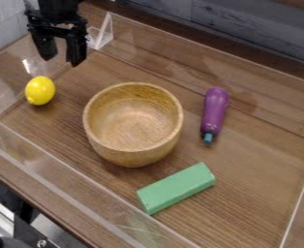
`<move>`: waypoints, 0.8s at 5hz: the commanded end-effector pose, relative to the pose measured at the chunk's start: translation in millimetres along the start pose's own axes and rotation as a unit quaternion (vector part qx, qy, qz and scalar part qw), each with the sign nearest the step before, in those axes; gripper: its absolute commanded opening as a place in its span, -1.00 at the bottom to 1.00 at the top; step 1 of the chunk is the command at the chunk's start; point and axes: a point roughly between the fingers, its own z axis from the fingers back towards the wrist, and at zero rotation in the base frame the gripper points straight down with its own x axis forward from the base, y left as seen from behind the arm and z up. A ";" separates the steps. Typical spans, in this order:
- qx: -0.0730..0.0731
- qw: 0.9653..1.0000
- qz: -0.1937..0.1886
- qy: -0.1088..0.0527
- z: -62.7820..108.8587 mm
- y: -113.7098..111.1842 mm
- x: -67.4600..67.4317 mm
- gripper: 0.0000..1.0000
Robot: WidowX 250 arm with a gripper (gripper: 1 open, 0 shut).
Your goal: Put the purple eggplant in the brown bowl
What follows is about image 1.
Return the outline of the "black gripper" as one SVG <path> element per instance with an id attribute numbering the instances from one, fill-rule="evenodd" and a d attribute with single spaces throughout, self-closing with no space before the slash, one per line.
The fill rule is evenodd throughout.
<path id="1" fill-rule="evenodd" d="M 64 38 L 66 41 L 66 60 L 76 67 L 86 59 L 88 20 L 78 14 L 48 18 L 40 10 L 29 10 L 25 15 L 28 31 L 41 58 L 50 60 L 58 54 L 54 37 Z"/>

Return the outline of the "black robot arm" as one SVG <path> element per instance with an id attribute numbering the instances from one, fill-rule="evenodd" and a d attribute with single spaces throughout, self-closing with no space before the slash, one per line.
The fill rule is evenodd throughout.
<path id="1" fill-rule="evenodd" d="M 65 40 L 65 61 L 76 67 L 86 59 L 88 19 L 78 14 L 82 0 L 37 0 L 38 8 L 25 6 L 28 31 L 41 58 L 58 54 L 56 39 Z"/>

